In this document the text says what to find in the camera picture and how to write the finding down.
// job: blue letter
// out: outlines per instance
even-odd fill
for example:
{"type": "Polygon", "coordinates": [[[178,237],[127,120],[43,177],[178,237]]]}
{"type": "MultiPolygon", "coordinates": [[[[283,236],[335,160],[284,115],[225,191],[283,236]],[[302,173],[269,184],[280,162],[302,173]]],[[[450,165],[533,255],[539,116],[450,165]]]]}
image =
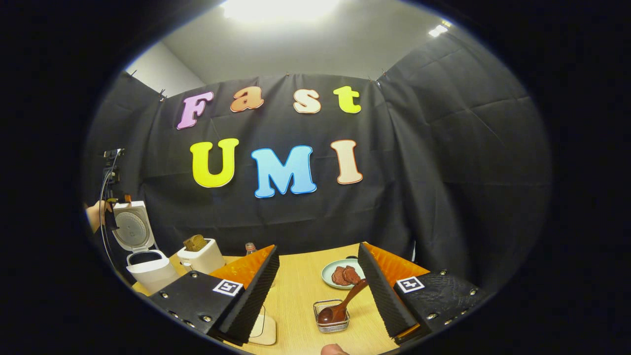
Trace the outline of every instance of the blue letter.
{"type": "Polygon", "coordinates": [[[285,165],[283,165],[274,151],[269,148],[257,149],[252,152],[252,158],[256,160],[259,168],[259,189],[254,192],[258,198],[274,196],[274,189],[270,186],[269,179],[281,194],[287,192],[289,182],[293,176],[292,193],[310,193],[316,190],[316,184],[311,180],[309,156],[313,149],[307,145],[299,145],[292,148],[285,165]]]}

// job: yellow letter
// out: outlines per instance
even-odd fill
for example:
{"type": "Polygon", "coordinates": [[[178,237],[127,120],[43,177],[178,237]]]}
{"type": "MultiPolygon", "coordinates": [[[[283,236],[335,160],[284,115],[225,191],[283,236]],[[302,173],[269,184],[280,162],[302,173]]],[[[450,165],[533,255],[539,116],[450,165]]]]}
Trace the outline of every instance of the yellow letter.
{"type": "Polygon", "coordinates": [[[293,108],[301,114],[314,114],[322,108],[318,99],[320,95],[315,90],[300,89],[293,93],[293,108]]]}
{"type": "Polygon", "coordinates": [[[363,179],[357,171],[353,148],[357,145],[354,140],[336,140],[331,148],[338,154],[339,176],[338,183],[342,185],[359,183],[363,179]]]}
{"type": "Polygon", "coordinates": [[[223,150],[223,167],[219,174],[208,172],[208,152],[213,148],[209,141],[191,145],[193,153],[193,179],[205,188],[219,188],[232,180],[235,175],[235,147],[239,144],[236,138],[220,140],[217,145],[223,150]]]}
{"type": "Polygon", "coordinates": [[[232,112],[241,112],[245,109],[255,109],[263,105],[262,90],[259,87],[243,88],[235,93],[234,102],[230,105],[232,112]]]}
{"type": "Polygon", "coordinates": [[[337,88],[333,90],[333,93],[338,95],[339,108],[342,109],[342,111],[350,114],[356,114],[362,109],[361,106],[353,103],[353,98],[359,97],[359,93],[357,91],[353,91],[351,87],[337,88]]]}

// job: white wall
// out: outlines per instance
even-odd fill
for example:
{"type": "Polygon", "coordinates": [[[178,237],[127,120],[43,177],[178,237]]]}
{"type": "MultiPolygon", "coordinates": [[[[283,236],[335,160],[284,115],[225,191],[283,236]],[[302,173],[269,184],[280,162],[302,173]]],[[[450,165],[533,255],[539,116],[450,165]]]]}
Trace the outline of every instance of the white wall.
{"type": "Polygon", "coordinates": [[[149,48],[125,69],[129,74],[134,70],[136,79],[157,92],[165,89],[163,95],[168,97],[206,85],[162,42],[149,48]]]}

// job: brown spoon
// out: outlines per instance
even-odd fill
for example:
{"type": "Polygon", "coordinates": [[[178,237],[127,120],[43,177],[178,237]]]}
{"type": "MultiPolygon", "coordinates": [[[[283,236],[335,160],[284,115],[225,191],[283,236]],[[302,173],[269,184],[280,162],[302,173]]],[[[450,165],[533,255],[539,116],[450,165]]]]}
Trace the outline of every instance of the brown spoon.
{"type": "Polygon", "coordinates": [[[344,301],[337,306],[324,308],[317,316],[317,322],[320,324],[330,324],[330,323],[338,323],[346,320],[346,306],[353,299],[353,297],[357,296],[357,294],[368,286],[368,282],[366,279],[361,279],[357,282],[357,285],[353,286],[353,288],[348,291],[346,298],[344,301]]]}

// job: bottle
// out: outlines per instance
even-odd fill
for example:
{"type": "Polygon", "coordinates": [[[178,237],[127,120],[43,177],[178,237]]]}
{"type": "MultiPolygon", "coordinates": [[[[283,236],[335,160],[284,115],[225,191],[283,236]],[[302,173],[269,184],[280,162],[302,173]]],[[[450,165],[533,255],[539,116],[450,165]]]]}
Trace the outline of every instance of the bottle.
{"type": "Polygon", "coordinates": [[[256,247],[254,246],[254,243],[246,243],[245,244],[245,254],[246,255],[250,255],[252,253],[254,253],[256,251],[256,247]]]}

